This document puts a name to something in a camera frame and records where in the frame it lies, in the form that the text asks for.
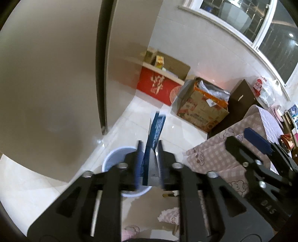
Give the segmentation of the blue white small box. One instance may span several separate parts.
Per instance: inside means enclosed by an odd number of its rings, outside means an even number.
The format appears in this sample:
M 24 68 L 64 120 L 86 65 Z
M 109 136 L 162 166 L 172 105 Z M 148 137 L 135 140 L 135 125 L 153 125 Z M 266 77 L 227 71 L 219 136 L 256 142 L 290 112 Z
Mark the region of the blue white small box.
M 151 187 L 159 186 L 160 184 L 160 169 L 158 165 L 156 150 L 165 123 L 165 119 L 166 115 L 160 114 L 160 112 L 152 113 L 150 116 L 150 128 L 142 162 L 143 186 Z

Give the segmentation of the red brown paper bag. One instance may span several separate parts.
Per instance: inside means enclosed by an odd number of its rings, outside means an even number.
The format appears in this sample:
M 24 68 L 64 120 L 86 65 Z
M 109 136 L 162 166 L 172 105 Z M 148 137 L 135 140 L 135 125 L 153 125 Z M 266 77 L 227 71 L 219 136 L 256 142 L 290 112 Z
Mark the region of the red brown paper bag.
M 279 144 L 287 152 L 290 152 L 295 148 L 294 139 L 291 134 L 280 135 Z

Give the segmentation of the white trash bin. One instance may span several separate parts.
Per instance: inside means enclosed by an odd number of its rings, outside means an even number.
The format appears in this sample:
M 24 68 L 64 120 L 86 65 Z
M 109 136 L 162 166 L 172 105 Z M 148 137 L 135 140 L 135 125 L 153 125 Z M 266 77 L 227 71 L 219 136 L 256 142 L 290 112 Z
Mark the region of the white trash bin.
M 112 150 L 104 159 L 102 172 L 107 172 L 113 166 L 124 163 L 126 155 L 135 151 L 137 151 L 137 149 L 132 146 L 122 146 Z M 151 188 L 152 187 L 149 186 L 140 186 L 136 191 L 122 191 L 122 196 L 124 198 L 137 198 L 149 192 Z

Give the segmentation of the dark wooden sideboard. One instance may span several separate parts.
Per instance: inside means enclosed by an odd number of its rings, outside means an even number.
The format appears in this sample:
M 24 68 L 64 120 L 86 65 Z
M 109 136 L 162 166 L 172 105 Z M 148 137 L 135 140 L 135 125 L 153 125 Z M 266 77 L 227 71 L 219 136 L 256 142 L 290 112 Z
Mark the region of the dark wooden sideboard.
M 237 83 L 229 97 L 227 106 L 229 114 L 210 132 L 208 132 L 207 139 L 242 120 L 252 105 L 264 107 L 262 103 L 257 101 L 251 84 L 243 79 Z

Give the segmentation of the white plastic shopping bag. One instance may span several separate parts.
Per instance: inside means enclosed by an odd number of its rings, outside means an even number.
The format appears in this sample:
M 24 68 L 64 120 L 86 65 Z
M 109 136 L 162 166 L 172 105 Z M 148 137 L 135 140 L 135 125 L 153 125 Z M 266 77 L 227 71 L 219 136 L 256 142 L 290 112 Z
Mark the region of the white plastic shopping bag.
M 268 107 L 282 95 L 281 85 L 277 79 L 267 80 L 264 77 L 258 77 L 253 84 L 253 89 L 257 98 L 260 98 Z

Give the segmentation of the printed orange cardboard box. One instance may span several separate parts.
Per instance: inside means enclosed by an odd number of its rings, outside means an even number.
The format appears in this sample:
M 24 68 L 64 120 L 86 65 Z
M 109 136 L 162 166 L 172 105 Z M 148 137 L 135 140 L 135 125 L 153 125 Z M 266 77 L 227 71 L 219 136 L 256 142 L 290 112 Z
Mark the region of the printed orange cardboard box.
M 208 133 L 229 114 L 229 97 L 218 85 L 195 77 L 184 82 L 171 106 L 177 116 Z

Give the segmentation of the red cardboard box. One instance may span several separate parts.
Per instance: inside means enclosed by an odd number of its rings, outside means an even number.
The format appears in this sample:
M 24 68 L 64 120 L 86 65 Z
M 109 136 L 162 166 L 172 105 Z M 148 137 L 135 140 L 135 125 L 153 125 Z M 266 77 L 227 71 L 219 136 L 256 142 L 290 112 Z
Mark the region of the red cardboard box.
M 156 55 L 164 57 L 162 69 L 154 66 Z M 190 66 L 148 47 L 142 64 L 137 89 L 167 106 L 172 105 L 190 71 Z

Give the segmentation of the silver refrigerator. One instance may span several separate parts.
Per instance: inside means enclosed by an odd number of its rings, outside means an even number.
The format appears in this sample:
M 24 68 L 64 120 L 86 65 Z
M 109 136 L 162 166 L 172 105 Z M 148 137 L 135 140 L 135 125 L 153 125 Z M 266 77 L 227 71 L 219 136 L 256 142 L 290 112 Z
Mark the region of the silver refrigerator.
M 136 91 L 162 1 L 1 1 L 1 152 L 69 181 Z

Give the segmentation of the white framed window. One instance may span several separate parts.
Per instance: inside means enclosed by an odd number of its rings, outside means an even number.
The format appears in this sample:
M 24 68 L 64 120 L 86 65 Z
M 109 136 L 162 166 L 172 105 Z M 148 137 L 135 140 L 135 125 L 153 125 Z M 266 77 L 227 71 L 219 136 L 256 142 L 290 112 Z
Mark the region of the white framed window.
M 261 59 L 291 99 L 290 85 L 297 71 L 297 17 L 289 1 L 183 1 L 178 8 L 239 39 Z

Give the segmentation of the yellow small carton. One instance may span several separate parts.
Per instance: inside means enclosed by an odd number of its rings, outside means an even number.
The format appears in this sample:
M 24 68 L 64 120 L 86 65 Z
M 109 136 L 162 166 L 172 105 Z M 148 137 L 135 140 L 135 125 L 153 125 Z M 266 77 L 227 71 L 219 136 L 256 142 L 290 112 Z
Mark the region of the yellow small carton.
M 164 57 L 162 55 L 156 55 L 154 66 L 156 68 L 162 69 L 164 67 Z

